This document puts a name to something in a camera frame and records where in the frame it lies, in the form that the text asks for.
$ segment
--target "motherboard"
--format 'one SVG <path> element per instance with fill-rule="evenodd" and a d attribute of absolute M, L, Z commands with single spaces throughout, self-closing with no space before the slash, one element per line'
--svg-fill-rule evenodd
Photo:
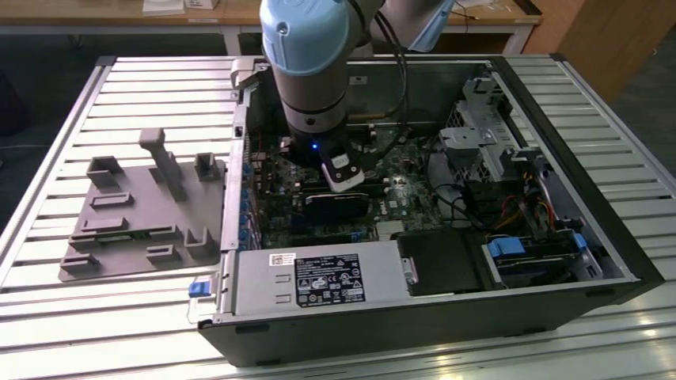
<path fill-rule="evenodd" d="M 373 132 L 360 149 L 384 149 L 397 130 L 380 127 Z M 262 247 L 382 241 L 406 230 L 440 227 L 444 219 L 424 174 L 426 139 L 397 144 L 364 174 L 364 183 L 340 194 L 318 170 L 289 162 L 277 148 L 253 153 Z"/>

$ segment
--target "blue latch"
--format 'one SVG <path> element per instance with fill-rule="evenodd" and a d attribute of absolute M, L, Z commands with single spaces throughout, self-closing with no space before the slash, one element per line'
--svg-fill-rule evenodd
<path fill-rule="evenodd" d="M 586 240 L 584 240 L 584 237 L 580 234 L 574 234 L 574 244 L 577 245 L 580 251 L 586 248 Z"/>
<path fill-rule="evenodd" d="M 517 237 L 498 237 L 488 243 L 488 252 L 490 252 L 492 257 L 522 255 L 526 253 L 521 240 Z"/>
<path fill-rule="evenodd" d="M 210 296 L 210 281 L 200 281 L 190 284 L 188 288 L 188 295 L 190 298 Z"/>

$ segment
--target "aluminum extrusion table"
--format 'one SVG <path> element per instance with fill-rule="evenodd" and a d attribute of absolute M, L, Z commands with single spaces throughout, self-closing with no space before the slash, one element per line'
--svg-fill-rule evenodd
<path fill-rule="evenodd" d="M 233 57 L 118 58 L 89 77 L 0 238 L 0 377 L 669 378 L 676 371 L 676 184 L 568 63 L 508 61 L 666 279 L 553 332 L 237 369 L 196 332 L 186 288 L 214 268 L 60 283 L 92 156 L 148 165 L 134 142 L 162 127 L 180 162 L 230 148 Z M 534 143 L 525 126 L 521 133 Z M 197 309 L 208 308 L 206 302 Z"/>

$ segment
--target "red wire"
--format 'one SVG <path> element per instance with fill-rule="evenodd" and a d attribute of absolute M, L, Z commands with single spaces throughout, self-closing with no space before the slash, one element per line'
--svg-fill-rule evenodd
<path fill-rule="evenodd" d="M 505 216 L 506 201 L 508 201 L 508 200 L 513 200 L 514 198 L 516 198 L 516 196 L 508 196 L 508 197 L 505 198 L 505 200 L 502 200 L 502 214 L 501 214 L 501 216 Z"/>

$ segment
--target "wooden table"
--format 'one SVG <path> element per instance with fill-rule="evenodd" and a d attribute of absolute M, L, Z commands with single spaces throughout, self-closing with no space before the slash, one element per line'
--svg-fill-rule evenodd
<path fill-rule="evenodd" d="M 238 36 L 260 33 L 260 0 L 221 0 L 213 10 L 142 16 L 142 0 L 1 0 L 0 34 L 182 34 L 217 33 L 228 55 L 241 55 Z M 466 9 L 465 20 L 452 15 L 444 33 L 508 34 L 504 53 L 517 54 L 541 16 L 526 14 L 514 0 Z"/>
<path fill-rule="evenodd" d="M 0 34 L 221 34 L 225 7 L 144 17 L 142 0 L 0 0 Z"/>

